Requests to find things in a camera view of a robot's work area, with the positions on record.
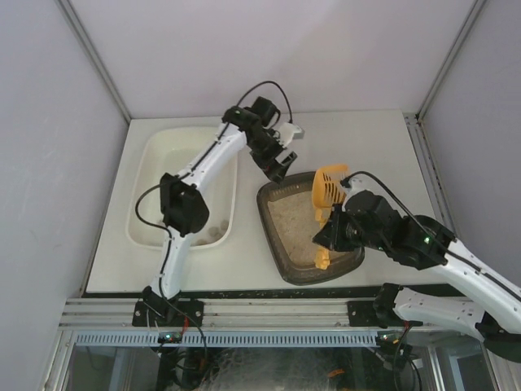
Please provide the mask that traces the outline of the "dark brown litter box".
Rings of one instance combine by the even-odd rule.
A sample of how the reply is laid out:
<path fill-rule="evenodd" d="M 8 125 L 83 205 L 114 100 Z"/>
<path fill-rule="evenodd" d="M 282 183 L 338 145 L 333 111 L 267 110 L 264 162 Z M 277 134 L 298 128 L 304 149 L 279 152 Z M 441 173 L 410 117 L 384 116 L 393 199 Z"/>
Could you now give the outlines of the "dark brown litter box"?
<path fill-rule="evenodd" d="M 315 173 L 287 176 L 281 183 L 266 183 L 257 192 L 260 221 L 282 279 L 296 286 L 325 283 L 353 272 L 363 262 L 362 249 L 330 253 L 325 269 L 315 266 L 320 248 L 312 238 L 320 231 L 312 203 Z"/>

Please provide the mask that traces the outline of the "yellow litter scoop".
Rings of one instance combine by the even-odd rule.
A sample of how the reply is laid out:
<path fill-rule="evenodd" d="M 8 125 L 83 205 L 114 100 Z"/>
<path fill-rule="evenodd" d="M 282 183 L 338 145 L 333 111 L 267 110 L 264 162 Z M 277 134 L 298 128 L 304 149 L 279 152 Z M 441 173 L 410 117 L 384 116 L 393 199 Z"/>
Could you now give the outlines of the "yellow litter scoop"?
<path fill-rule="evenodd" d="M 340 204 L 345 199 L 345 193 L 340 181 L 349 174 L 347 165 L 327 165 L 317 169 L 312 185 L 312 204 L 315 220 L 323 228 L 331 214 L 334 204 Z"/>

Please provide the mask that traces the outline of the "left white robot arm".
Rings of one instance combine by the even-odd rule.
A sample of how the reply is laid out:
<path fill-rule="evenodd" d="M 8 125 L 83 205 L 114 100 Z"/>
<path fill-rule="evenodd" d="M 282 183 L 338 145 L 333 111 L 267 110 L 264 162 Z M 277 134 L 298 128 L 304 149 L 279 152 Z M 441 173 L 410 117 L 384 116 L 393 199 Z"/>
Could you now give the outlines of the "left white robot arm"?
<path fill-rule="evenodd" d="M 297 155 L 291 141 L 303 138 L 304 131 L 292 121 L 277 130 L 254 108 L 233 106 L 222 117 L 219 133 L 207 150 L 201 152 L 176 175 L 160 180 L 160 211 L 163 214 L 164 260 L 152 283 L 142 293 L 147 307 L 164 317 L 171 300 L 181 291 L 182 271 L 194 235 L 209 219 L 203 192 L 227 163 L 244 147 L 257 167 L 272 182 L 281 182 Z"/>

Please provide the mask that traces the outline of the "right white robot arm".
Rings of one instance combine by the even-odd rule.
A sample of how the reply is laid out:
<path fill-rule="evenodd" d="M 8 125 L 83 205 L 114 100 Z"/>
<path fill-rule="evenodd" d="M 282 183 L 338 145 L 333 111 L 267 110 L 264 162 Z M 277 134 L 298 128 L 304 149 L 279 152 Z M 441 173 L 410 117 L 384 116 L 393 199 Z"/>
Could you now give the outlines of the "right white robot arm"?
<path fill-rule="evenodd" d="M 520 288 L 475 257 L 454 233 L 427 216 L 403 217 L 385 198 L 362 191 L 336 204 L 313 242 L 338 253 L 371 248 L 402 266 L 430 271 L 465 296 L 430 296 L 384 283 L 373 308 L 383 326 L 441 326 L 520 360 Z"/>

